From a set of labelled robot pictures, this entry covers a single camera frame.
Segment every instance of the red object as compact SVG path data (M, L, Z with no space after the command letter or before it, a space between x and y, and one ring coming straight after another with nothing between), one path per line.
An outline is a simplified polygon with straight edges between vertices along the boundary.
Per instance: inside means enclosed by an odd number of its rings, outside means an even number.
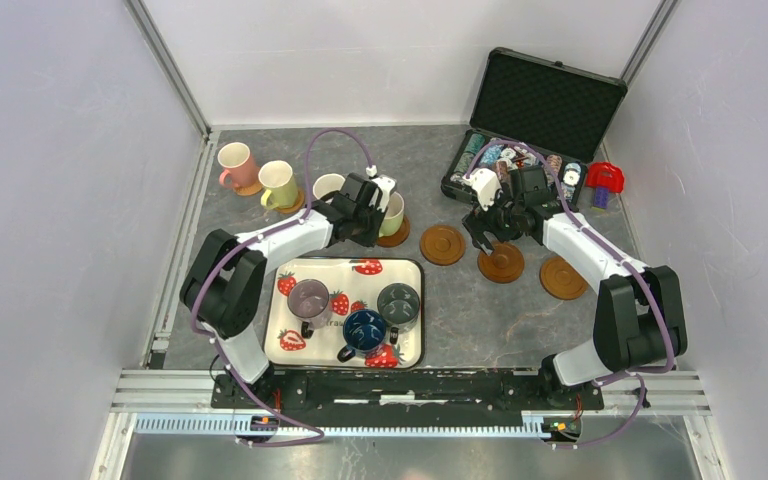
M347 315L349 313L349 296L339 290L332 293L331 311L337 315Z
M367 358L363 363L367 367L396 368L402 360L402 352L399 351L398 345L395 347L384 345L378 355Z
M352 267L352 270L360 273L361 275L378 275L384 267L381 262L374 258L365 258L362 260L353 260L352 263L360 263L357 267Z
M281 292L281 295L289 296L295 286L296 279L292 272L278 275L278 291Z
M288 352L301 350L307 346L302 335L295 330L281 330L281 333L278 334L278 341L281 349Z
M611 193L622 192L625 176L622 170L607 162L594 163L588 167L585 185L593 188L607 188Z
M352 306L349 308L349 311L354 313L358 310L364 310L366 309L366 302L363 300L358 300L357 302L353 303Z
M281 389L272 392L272 396L275 397L275 410L281 412Z

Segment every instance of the wooden coaster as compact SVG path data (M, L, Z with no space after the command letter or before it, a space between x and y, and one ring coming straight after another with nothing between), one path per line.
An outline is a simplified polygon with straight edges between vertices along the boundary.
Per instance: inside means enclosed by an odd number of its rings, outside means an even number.
M258 180L255 180L253 184L249 185L248 187L237 187L234 189L235 192L237 192L237 195L241 197L248 197L251 195L254 195L255 193L258 193L259 191L263 190L263 185Z
M454 227L434 225L422 234L419 250L429 262L445 267L463 257L466 241Z
M276 208L275 211L280 213L296 213L302 208L302 205L304 205L304 190L302 190L302 187L299 187L299 196L296 197L296 203L289 207Z
M511 283L525 270L525 259L510 243L494 243L492 255L478 255L478 269L492 282Z
M575 300L587 291L587 282L561 257L552 257L540 267L540 283L555 298Z
M396 230L396 233L387 237L378 237L379 247L393 248L405 243L405 240L408 239L408 235L410 235L410 221L407 216L404 218L405 219L402 220L402 226Z

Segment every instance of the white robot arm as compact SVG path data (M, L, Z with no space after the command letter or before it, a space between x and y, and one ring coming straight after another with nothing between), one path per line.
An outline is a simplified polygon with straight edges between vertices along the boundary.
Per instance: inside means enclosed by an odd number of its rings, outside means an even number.
M678 277L669 267L651 268L596 232L583 215L567 213L541 166L472 172L467 183L476 205L463 219L473 245L491 254L493 242L529 235L570 264L598 294L593 336L544 360L557 386L574 386L666 358L652 309L662 314L675 355L687 349ZM629 269L648 284L649 305Z
M211 341L220 343L228 362L244 381L254 383L269 367L254 329L249 328L264 276L300 255L344 240L375 245L395 187L396 182L386 176L365 180L350 174L340 192L314 202L309 212L302 210L254 232L231 235L215 230L208 235L181 287L180 298L192 310L210 271L233 248L248 242L225 265L226 270L233 269L230 278L213 280L198 311L202 328L213 334Z

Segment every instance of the blue mug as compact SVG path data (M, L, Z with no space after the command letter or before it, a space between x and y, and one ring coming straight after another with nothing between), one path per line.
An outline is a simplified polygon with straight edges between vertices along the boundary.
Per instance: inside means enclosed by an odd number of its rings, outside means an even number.
M343 340L346 346L337 354L337 360L348 362L355 355L375 356L387 337L387 322L375 310L358 310L346 317Z

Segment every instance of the strawberry print tray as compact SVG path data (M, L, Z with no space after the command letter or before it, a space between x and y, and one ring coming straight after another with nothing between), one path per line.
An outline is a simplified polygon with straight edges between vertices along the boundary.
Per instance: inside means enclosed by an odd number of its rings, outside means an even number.
M287 305L287 296L302 280L319 280L331 292L328 308L331 318L324 327L302 337L302 324ZM358 354L341 363L337 353L346 345L343 324L353 311L376 309L378 294L392 283L405 283L419 292L424 302L422 269L413 260L355 258L296 258L275 275L272 302L266 325L263 350L272 363L286 366L336 368L411 368L422 359L424 346L424 308L420 307L416 325L399 335L396 345L385 342L375 357Z

